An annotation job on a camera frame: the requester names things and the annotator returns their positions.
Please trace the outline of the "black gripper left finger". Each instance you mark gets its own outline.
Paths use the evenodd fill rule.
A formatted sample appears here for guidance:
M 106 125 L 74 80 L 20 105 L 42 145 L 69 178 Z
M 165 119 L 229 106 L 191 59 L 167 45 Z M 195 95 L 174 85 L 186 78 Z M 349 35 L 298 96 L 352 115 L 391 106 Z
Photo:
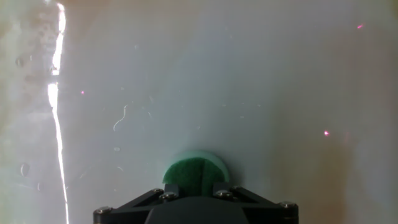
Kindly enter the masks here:
M 156 206 L 178 198 L 180 198 L 180 187 L 177 184 L 165 184 L 164 189 L 149 190 L 118 208 L 109 206 L 97 208 L 93 212 L 93 223 L 144 224 Z

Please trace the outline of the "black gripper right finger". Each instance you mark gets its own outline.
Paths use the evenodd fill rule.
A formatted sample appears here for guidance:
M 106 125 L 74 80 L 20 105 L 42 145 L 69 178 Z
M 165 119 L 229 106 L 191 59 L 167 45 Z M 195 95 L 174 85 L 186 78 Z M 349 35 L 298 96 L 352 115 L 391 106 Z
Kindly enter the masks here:
M 213 184 L 213 197 L 235 205 L 248 223 L 298 224 L 299 206 L 290 201 L 271 202 L 240 186 Z

